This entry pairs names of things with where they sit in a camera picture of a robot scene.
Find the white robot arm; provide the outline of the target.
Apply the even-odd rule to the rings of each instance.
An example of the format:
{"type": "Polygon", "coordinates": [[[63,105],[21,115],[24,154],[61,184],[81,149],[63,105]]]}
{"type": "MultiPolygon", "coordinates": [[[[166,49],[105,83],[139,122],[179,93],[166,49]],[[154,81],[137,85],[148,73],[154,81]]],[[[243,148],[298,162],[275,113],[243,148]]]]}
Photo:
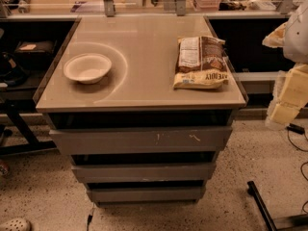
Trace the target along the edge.
{"type": "Polygon", "coordinates": [[[289,20],[267,35],[262,44],[282,48],[283,56],[295,63],[279,71],[267,110],[266,126],[282,130],[290,125],[308,103],[308,0],[304,0],[289,20]]]}

